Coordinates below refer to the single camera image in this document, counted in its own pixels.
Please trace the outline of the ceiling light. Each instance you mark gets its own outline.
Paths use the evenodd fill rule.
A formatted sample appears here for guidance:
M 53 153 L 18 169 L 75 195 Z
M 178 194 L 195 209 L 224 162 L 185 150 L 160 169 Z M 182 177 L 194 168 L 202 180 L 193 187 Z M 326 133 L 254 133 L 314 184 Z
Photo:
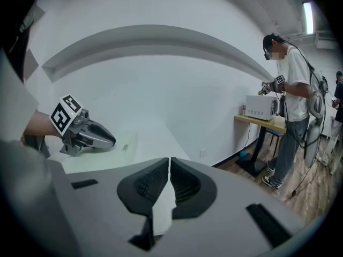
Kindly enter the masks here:
M 305 19 L 306 19 L 306 32 L 307 34 L 314 33 L 314 19 L 313 19 L 313 11 L 310 2 L 303 3 Z

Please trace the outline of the white microwave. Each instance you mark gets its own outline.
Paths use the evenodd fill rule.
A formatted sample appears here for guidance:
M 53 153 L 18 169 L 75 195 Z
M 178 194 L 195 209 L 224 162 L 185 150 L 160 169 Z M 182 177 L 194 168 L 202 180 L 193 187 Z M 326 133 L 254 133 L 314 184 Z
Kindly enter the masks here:
M 278 101 L 274 96 L 247 95 L 245 115 L 248 117 L 271 120 L 278 112 Z

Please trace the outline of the white air conditioner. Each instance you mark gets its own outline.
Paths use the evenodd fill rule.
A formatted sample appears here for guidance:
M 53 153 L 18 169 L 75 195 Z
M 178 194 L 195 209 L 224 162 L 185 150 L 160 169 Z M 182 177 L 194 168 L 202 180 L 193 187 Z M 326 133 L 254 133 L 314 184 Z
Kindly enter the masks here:
M 337 41 L 331 32 L 316 32 L 315 44 L 317 49 L 336 49 Z

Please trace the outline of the yellow wooden desk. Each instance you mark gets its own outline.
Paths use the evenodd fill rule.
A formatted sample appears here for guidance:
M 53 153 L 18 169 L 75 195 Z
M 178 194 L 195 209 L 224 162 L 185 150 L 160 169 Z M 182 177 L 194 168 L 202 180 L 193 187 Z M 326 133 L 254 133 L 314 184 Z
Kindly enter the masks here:
M 236 164 L 244 171 L 249 173 L 249 175 L 257 177 L 266 167 L 266 163 L 258 159 L 259 152 L 264 143 L 266 129 L 272 129 L 281 134 L 286 133 L 285 119 L 280 116 L 274 116 L 271 120 L 266 121 L 257 118 L 251 118 L 244 115 L 237 115 L 234 117 L 234 119 L 239 120 L 241 122 L 256 124 L 260 126 L 259 136 L 253 154 L 247 154 L 246 158 L 239 158 L 236 161 Z

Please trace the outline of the black office chair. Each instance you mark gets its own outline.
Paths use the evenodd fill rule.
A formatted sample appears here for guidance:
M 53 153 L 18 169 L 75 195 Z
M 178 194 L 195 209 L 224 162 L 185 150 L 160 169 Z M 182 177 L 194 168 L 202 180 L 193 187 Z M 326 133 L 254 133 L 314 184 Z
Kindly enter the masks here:
M 24 135 L 24 144 L 34 148 L 45 158 L 49 158 L 51 156 L 46 144 L 45 136 Z

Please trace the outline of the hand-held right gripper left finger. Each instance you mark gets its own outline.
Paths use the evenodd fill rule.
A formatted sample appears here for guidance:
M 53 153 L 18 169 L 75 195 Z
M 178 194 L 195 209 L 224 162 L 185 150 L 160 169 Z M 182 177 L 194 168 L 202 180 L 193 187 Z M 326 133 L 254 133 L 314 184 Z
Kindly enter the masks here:
M 58 257 L 161 257 L 152 251 L 152 208 L 167 183 L 169 160 L 66 173 L 49 160 Z

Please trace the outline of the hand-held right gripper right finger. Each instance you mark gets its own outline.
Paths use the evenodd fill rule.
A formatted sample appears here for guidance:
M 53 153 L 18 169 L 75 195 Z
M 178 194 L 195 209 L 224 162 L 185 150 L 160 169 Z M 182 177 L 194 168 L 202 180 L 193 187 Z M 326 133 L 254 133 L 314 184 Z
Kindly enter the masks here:
M 298 234 L 304 223 L 260 187 L 230 172 L 173 157 L 176 194 L 159 257 L 256 257 Z

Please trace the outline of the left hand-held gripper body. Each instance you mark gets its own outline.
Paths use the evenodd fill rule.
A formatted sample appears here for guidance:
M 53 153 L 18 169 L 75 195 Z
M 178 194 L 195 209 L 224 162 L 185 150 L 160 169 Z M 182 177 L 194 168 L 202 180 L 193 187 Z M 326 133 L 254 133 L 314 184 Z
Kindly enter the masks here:
M 49 118 L 62 138 L 61 153 L 77 156 L 93 144 L 88 135 L 89 112 L 72 95 L 61 97 Z

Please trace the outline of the person's left forearm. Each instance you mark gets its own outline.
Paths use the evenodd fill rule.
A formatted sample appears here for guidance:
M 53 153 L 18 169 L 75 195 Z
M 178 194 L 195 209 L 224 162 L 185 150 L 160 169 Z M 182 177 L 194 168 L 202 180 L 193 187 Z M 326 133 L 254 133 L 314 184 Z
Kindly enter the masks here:
M 23 135 L 62 137 L 50 121 L 49 115 L 39 111 L 34 112 Z

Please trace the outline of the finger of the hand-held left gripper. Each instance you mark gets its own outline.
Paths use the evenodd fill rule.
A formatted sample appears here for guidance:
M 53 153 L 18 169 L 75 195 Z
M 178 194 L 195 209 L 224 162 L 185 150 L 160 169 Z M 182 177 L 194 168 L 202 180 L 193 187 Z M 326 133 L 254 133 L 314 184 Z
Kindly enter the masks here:
M 79 131 L 82 141 L 88 147 L 98 148 L 98 149 L 110 149 L 114 147 L 116 141 L 109 141 L 107 139 L 101 138 L 97 135 L 93 135 L 88 127 L 84 127 Z
M 97 135 L 101 138 L 107 139 L 109 141 L 116 141 L 115 137 L 101 124 L 98 122 L 94 122 L 92 120 L 89 120 L 87 122 L 88 124 L 88 130 L 93 134 Z

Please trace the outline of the blue chair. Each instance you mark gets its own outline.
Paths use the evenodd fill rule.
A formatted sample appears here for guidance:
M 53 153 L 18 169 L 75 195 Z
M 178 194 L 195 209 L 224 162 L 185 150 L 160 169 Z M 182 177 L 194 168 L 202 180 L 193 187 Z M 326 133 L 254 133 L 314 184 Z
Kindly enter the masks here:
M 275 154 L 276 154 L 276 151 L 277 151 L 277 147 L 278 147 L 278 144 L 279 144 L 279 139 L 283 136 L 283 133 L 282 133 L 282 132 L 279 132 L 279 131 L 276 131 L 276 130 L 271 130 L 271 129 L 268 129 L 267 132 L 270 133 L 270 134 L 272 135 L 270 145 L 271 145 L 272 142 L 273 142 L 273 138 L 274 138 L 274 137 L 277 138 L 277 141 L 276 141 L 276 144 L 275 144 L 274 153 L 273 153 L 273 157 L 275 157 Z

